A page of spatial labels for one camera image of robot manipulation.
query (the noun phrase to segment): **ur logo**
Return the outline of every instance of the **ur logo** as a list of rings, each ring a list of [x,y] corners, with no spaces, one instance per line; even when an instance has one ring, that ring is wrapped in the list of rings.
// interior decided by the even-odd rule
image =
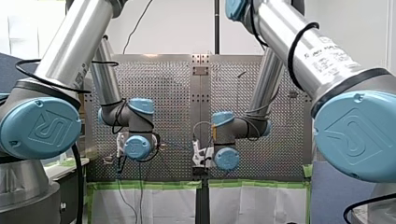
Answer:
[[[369,157],[393,147],[393,141],[355,108],[334,122],[325,131],[334,149],[351,164],[366,160]]]
[[[44,110],[30,131],[29,139],[59,147],[62,145],[72,120],[59,114]]]

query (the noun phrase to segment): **pegboard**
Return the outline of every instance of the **pegboard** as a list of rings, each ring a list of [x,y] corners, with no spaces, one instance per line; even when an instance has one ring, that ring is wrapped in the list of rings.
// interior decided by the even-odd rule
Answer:
[[[210,114],[232,110],[241,116],[248,109],[261,56],[210,56],[205,61],[210,71],[207,76],[193,73],[196,59],[192,55],[115,55],[121,94],[125,98],[145,97],[154,101],[154,132],[161,135],[166,146],[152,161],[142,164],[142,176],[151,181],[191,180],[191,131],[199,120],[210,120]],[[196,93],[205,91],[205,101],[197,103]],[[289,98],[291,91],[297,98]],[[86,102],[91,111],[88,122],[87,146],[94,150],[95,160],[90,162],[87,179],[114,181],[116,135],[111,127],[100,125],[97,111],[100,108],[97,90],[92,88],[92,98]],[[274,101],[271,120],[273,130],[258,142],[238,140],[241,153],[238,170],[226,178],[250,178],[293,181],[303,179],[302,165],[310,162],[311,146],[304,145],[310,132],[309,102],[287,76],[283,78],[277,99]],[[112,158],[106,164],[104,158]],[[127,161],[122,179],[139,179],[136,162]],[[212,175],[223,178],[224,173],[214,169]]]
[[[243,116],[248,110],[260,63],[246,56],[211,58],[211,114],[231,110]],[[311,147],[304,139],[311,135],[310,100],[292,83],[286,69],[271,106],[272,130],[267,137],[252,142],[236,140],[240,153],[238,169],[224,174],[212,169],[215,178],[301,180],[303,164],[311,161]]]
[[[190,180],[190,55],[155,58],[129,55],[116,56],[114,60],[120,62],[115,69],[121,95],[128,99],[143,97],[154,101],[154,132],[159,133],[167,145],[154,160],[142,163],[142,176],[147,180]],[[96,93],[93,88],[94,118],[100,108]],[[111,127],[97,122],[92,123],[92,131],[97,157],[88,167],[88,181],[115,180],[117,162],[105,164],[109,162],[104,162],[103,158],[115,158],[117,136],[111,133]],[[127,160],[120,178],[138,179],[137,163]]]

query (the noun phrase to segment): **white wall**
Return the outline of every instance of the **white wall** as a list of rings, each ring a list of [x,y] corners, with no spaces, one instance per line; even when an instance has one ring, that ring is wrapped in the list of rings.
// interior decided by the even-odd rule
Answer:
[[[115,53],[122,53],[128,34],[148,0],[126,4],[121,16],[113,20],[107,34]],[[220,52],[223,54],[262,54],[239,22],[226,19],[225,0],[220,1]],[[214,52],[213,0],[154,0],[131,38],[130,54],[191,54]]]
[[[130,0],[122,15],[110,23],[107,34],[115,53],[122,53],[148,1]],[[220,0],[220,52],[262,54],[243,25],[225,17],[224,3]],[[0,52],[22,58],[42,57],[64,17],[64,1],[0,0],[0,4]],[[356,61],[396,71],[396,60],[392,60],[396,58],[396,44],[390,41],[396,36],[396,23],[389,23],[389,11],[396,10],[392,0],[305,0],[305,4],[307,18],[318,21],[321,32]],[[213,52],[213,14],[213,0],[154,0],[126,52]]]
[[[364,66],[387,67],[389,1],[306,0],[320,31]]]
[[[24,59],[42,57],[64,19],[64,4],[0,0],[0,52]]]

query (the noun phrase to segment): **light blue joint cap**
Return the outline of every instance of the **light blue joint cap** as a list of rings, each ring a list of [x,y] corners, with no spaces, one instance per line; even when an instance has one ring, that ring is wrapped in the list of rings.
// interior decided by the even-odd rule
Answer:
[[[226,0],[225,14],[232,21],[240,21],[243,15],[243,9],[247,5],[246,0]]]
[[[150,99],[134,98],[129,100],[128,106],[132,110],[136,110],[143,114],[154,114],[154,103]]]
[[[15,106],[0,123],[4,152],[20,159],[56,157],[76,143],[81,131],[77,110],[64,100],[41,97]]]
[[[224,147],[218,151],[215,163],[220,170],[232,171],[239,164],[239,153],[232,147]]]
[[[235,116],[233,115],[233,111],[222,111],[212,115],[212,122],[215,127],[219,127],[233,121],[234,118]]]
[[[124,151],[131,160],[139,161],[149,155],[150,148],[151,145],[145,137],[134,135],[126,141]]]
[[[105,124],[105,121],[103,120],[103,117],[102,117],[102,108],[99,108],[99,110],[98,110],[98,123]]]
[[[318,149],[339,171],[370,182],[396,181],[396,95],[340,94],[318,112]]]
[[[267,127],[265,127],[265,131],[262,134],[262,136],[268,136],[268,134],[270,134],[272,129],[272,121],[270,119],[267,120]]]

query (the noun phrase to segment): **black stand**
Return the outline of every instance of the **black stand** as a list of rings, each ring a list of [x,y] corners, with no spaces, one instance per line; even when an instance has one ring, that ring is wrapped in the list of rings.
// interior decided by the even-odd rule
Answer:
[[[209,181],[208,169],[192,168],[194,180],[200,180],[202,187],[196,190],[195,196],[195,224],[210,224]]]

